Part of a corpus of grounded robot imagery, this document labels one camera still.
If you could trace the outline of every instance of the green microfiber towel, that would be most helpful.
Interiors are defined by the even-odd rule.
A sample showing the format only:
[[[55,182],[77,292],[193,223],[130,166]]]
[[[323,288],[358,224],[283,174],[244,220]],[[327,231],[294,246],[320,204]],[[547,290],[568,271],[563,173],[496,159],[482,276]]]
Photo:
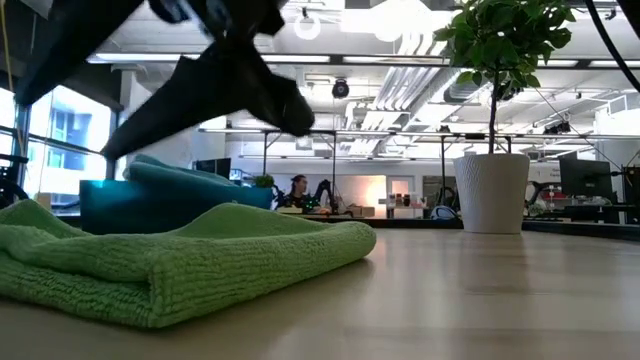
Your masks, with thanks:
[[[375,233],[238,204],[152,235],[91,235],[26,200],[0,211],[0,295],[77,316],[168,326],[366,256]]]

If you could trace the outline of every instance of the wooden table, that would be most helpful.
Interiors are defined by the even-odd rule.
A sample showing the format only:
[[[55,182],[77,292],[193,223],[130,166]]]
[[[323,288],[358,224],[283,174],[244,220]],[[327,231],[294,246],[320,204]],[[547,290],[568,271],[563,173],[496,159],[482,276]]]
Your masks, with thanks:
[[[378,230],[367,260],[161,331],[0,301],[14,359],[637,359],[640,247]]]

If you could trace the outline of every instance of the person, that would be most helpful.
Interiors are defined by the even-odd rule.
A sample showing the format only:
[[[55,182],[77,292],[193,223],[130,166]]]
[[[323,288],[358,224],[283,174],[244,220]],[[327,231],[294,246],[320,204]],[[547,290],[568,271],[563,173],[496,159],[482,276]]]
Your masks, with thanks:
[[[285,206],[295,206],[304,208],[308,201],[307,177],[304,175],[296,175],[291,179],[291,192],[285,197]]]

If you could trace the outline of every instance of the office chair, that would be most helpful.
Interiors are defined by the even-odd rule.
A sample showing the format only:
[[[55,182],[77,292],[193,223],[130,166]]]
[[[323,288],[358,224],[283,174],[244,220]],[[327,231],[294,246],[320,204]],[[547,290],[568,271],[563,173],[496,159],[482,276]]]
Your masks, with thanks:
[[[29,195],[18,185],[18,164],[26,164],[29,159],[22,156],[0,154],[0,160],[11,162],[9,166],[0,166],[0,209],[18,200],[25,200]]]

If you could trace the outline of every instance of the window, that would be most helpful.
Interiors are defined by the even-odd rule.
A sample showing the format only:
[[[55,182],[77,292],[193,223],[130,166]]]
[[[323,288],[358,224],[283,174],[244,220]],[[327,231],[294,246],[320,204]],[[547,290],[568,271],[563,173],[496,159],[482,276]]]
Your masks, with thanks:
[[[106,144],[110,127],[111,109],[63,86],[31,107],[31,134],[94,151]]]
[[[13,147],[13,137],[7,134],[0,134],[0,154],[10,155]],[[0,166],[9,166],[11,163],[6,160],[0,160]]]
[[[16,107],[13,102],[13,93],[0,89],[0,125],[14,127],[16,121]]]
[[[24,190],[33,197],[51,193],[52,205],[79,200],[80,180],[103,180],[106,160],[96,154],[84,154],[40,142],[29,141],[29,163]]]

